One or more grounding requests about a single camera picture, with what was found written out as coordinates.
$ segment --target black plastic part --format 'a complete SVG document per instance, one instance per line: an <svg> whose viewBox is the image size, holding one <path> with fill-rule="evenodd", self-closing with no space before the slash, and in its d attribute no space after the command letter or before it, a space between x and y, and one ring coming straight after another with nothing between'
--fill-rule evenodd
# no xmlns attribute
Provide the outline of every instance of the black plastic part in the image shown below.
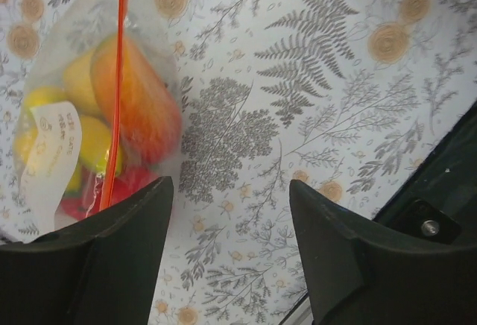
<svg viewBox="0 0 477 325"><path fill-rule="evenodd" d="M427 222L432 222L433 233L423 230ZM453 243L462 231L456 221L424 200L410 202L409 206L386 225L409 236L443 244Z"/></svg>
<svg viewBox="0 0 477 325"><path fill-rule="evenodd" d="M426 202L459 225L461 233L453 244L477 244L477 103L374 221L393 228L401 214L416 200Z"/></svg>
<svg viewBox="0 0 477 325"><path fill-rule="evenodd" d="M317 325L477 324L477 244L399 233L297 180L290 204Z"/></svg>
<svg viewBox="0 0 477 325"><path fill-rule="evenodd" d="M35 242L1 246L1 323L146 325L173 194L161 178Z"/></svg>

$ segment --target bolt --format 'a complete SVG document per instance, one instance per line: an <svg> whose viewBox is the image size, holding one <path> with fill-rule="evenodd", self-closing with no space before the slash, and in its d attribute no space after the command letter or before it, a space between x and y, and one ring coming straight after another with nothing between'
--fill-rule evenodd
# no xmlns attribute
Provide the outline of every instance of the bolt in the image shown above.
<svg viewBox="0 0 477 325"><path fill-rule="evenodd" d="M439 233L440 226L436 221L429 219L420 226L420 230L423 232L424 236L432 237Z"/></svg>

